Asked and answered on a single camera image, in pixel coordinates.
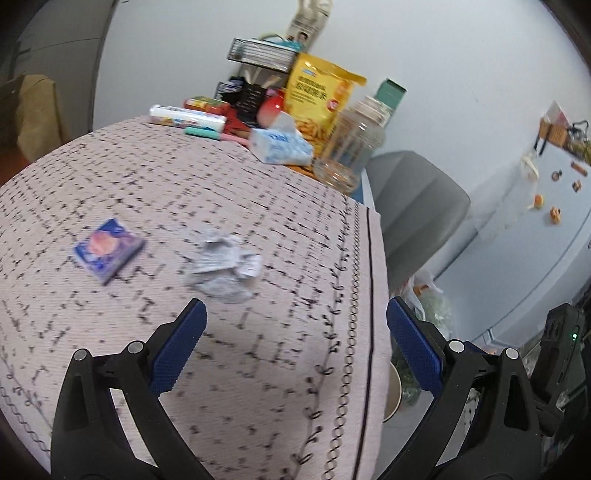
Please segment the printed paper bag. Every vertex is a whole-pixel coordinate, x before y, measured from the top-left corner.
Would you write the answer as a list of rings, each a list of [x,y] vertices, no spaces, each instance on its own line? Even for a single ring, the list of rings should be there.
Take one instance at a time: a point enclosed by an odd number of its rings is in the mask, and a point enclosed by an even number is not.
[[[287,41],[307,51],[322,33],[332,13],[332,0],[298,0],[297,11],[287,27]]]

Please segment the blue tissue pack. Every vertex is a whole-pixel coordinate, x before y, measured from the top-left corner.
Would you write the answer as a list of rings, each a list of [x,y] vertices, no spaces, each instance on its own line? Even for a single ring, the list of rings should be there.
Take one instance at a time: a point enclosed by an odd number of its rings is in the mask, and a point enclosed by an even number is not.
[[[249,151],[267,165],[311,166],[314,158],[314,147],[286,112],[278,114],[269,129],[250,131]]]

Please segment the white wrap roll box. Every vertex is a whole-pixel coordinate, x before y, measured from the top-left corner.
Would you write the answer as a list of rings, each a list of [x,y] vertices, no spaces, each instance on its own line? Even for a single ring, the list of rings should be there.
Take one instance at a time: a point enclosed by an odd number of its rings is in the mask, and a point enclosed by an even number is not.
[[[226,118],[221,115],[180,107],[153,105],[148,111],[151,123],[175,128],[195,127],[221,133]]]

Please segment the brown chair with clothes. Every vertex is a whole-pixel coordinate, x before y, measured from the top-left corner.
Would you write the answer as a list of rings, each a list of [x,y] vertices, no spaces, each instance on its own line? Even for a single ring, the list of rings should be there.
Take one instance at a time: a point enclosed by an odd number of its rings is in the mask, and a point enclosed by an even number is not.
[[[1,184],[72,139],[56,83],[20,75],[1,86]]]

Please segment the clear plastic jar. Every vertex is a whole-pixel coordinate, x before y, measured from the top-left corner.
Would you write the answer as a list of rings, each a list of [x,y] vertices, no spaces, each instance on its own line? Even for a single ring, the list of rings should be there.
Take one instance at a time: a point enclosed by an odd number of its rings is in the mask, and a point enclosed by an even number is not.
[[[366,96],[339,113],[322,154],[314,162],[315,178],[342,194],[360,186],[363,169],[385,141],[393,110]]]

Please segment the white fridge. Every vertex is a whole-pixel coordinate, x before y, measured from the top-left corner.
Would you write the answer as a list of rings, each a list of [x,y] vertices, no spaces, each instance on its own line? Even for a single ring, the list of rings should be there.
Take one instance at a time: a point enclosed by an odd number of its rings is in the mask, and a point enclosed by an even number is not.
[[[590,283],[590,174],[549,145],[539,160],[543,209],[492,240],[474,239],[437,278],[456,335],[485,348],[520,347],[549,310],[575,303]]]

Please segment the grey upholstered chair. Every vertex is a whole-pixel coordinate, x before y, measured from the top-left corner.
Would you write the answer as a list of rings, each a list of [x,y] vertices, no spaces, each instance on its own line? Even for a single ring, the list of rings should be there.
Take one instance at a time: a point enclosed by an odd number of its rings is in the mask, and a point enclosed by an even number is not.
[[[414,151],[377,155],[367,174],[381,215],[389,291],[395,293],[457,231],[471,200],[448,174]]]

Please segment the blue snack packet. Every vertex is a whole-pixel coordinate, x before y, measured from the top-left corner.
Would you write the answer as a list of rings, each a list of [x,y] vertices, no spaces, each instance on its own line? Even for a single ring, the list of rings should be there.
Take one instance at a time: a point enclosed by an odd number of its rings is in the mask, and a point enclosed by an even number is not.
[[[85,271],[105,285],[144,245],[143,238],[116,218],[110,218],[74,245],[73,256]]]

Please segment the teal marker pen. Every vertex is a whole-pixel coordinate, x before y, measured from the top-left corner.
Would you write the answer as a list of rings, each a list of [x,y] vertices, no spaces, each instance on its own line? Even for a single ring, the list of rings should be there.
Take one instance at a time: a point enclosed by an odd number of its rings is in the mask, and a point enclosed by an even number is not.
[[[184,129],[184,133],[198,138],[221,141],[221,133],[214,130],[202,129],[197,127],[186,127]]]

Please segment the tall green box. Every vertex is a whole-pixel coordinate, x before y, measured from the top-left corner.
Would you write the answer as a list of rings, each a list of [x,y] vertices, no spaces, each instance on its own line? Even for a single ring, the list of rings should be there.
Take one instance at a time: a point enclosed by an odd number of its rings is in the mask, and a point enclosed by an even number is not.
[[[380,84],[374,98],[388,106],[392,112],[395,112],[406,93],[406,88],[392,79],[385,79]]]

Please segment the pink patterned tablecloth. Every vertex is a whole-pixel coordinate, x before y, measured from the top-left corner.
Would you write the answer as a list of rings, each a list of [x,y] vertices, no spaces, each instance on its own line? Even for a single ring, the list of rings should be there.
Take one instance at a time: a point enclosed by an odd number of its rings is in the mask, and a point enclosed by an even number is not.
[[[145,240],[105,285],[73,256],[110,218]],[[379,214],[231,142],[143,118],[80,137],[1,189],[1,410],[43,468],[72,354],[146,340],[199,292],[205,229],[263,256],[254,297],[207,326],[161,404],[217,479],[369,479],[388,391]]]

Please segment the beige round trash bin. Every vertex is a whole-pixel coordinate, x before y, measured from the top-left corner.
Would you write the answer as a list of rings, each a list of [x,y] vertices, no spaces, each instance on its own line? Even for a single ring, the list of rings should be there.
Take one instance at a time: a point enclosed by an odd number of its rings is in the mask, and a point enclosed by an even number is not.
[[[397,413],[402,402],[403,385],[400,374],[393,363],[390,364],[389,369],[389,387],[386,400],[386,408],[383,422],[390,421],[394,414]]]

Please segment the white plastic grocery bag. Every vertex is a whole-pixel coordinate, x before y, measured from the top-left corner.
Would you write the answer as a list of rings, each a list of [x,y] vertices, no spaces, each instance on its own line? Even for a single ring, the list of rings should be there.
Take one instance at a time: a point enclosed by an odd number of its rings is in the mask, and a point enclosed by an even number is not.
[[[419,270],[410,277],[400,294],[419,320],[438,324],[445,319],[447,299],[428,270]]]

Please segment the yellow snack bag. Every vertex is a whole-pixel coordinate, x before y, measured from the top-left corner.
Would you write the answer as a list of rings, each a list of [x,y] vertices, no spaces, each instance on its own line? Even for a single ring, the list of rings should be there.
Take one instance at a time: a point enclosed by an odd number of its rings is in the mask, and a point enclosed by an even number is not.
[[[314,147],[318,157],[332,133],[339,112],[349,103],[353,89],[367,79],[328,60],[300,53],[291,69],[284,95],[284,111],[295,128]]]

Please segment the crumpled silver foil wrapper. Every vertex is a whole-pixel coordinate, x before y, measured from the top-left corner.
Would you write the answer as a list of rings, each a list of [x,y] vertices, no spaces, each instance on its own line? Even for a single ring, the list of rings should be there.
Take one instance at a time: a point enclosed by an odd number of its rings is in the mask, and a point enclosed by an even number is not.
[[[208,228],[197,237],[189,256],[185,284],[225,304],[245,303],[263,271],[263,256],[245,246],[242,237]]]

